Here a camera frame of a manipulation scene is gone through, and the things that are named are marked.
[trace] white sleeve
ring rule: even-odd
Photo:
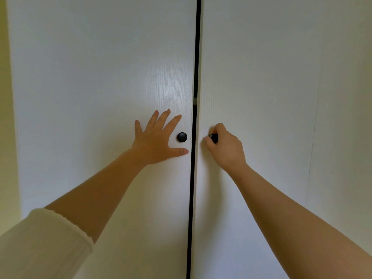
[[[72,279],[93,246],[63,216],[35,209],[0,237],[0,278]]]

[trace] white wooden surface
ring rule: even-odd
[[[205,150],[223,122],[248,164],[305,204],[328,0],[204,0],[193,278],[286,278]]]
[[[372,0],[332,0],[307,206],[372,254]]]
[[[191,136],[196,0],[7,0],[22,214],[100,170],[157,108]],[[189,148],[191,140],[182,146]],[[77,278],[184,278],[190,155],[133,182]]]

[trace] round door knob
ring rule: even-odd
[[[177,140],[181,143],[187,140],[187,134],[184,132],[178,133]]]
[[[209,135],[213,141],[213,143],[217,143],[218,142],[218,134],[217,133],[212,133],[211,135]]]

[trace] bare arm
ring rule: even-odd
[[[370,278],[372,257],[245,162],[237,137],[216,125],[218,143],[205,138],[217,164],[234,180],[265,239],[291,279]]]
[[[144,132],[136,121],[132,148],[45,208],[67,218],[96,242],[130,183],[146,165],[188,153],[168,147],[169,136],[181,119],[181,115],[174,117],[163,129],[169,114],[170,110],[157,120],[159,112],[155,111]]]

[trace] person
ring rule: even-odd
[[[0,237],[0,278],[74,277],[136,175],[147,165],[188,153],[168,147],[181,115],[165,127],[170,110],[158,115],[155,111],[145,131],[135,122],[132,147],[111,164]],[[219,140],[214,144],[205,137],[207,148],[234,180],[291,279],[371,278],[368,253],[251,169],[242,143],[223,124],[212,133]]]

